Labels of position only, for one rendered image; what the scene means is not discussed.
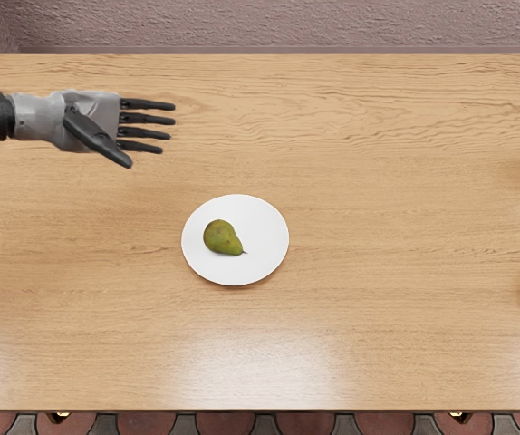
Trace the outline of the white round plate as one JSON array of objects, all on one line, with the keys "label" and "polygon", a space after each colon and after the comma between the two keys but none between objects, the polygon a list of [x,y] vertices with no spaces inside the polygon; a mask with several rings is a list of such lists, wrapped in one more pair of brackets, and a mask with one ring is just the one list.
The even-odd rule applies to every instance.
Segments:
[{"label": "white round plate", "polygon": [[[203,235],[208,223],[230,223],[244,253],[230,256],[210,251]],[[271,275],[283,262],[289,231],[282,214],[270,203],[250,195],[230,194],[210,199],[187,219],[181,249],[199,276],[219,285],[250,285]]]}]

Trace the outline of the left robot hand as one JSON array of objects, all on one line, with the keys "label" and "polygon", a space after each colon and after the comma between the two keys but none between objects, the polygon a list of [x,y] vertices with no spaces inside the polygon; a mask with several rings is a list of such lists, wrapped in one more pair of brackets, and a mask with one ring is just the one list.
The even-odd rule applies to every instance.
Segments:
[{"label": "left robot hand", "polygon": [[116,92],[61,90],[46,97],[14,93],[7,99],[14,108],[15,139],[46,141],[73,153],[95,152],[125,169],[132,167],[132,152],[163,152],[142,139],[170,139],[165,132],[145,129],[145,124],[176,123],[146,113],[174,111],[173,103],[126,98]]}]

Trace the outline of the green pear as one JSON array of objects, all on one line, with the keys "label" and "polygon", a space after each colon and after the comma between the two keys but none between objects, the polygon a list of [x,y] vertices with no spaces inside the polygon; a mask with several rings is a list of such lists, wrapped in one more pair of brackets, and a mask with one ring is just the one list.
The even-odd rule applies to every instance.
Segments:
[{"label": "green pear", "polygon": [[210,251],[217,254],[240,256],[246,253],[234,227],[223,219],[216,219],[207,224],[203,241]]}]

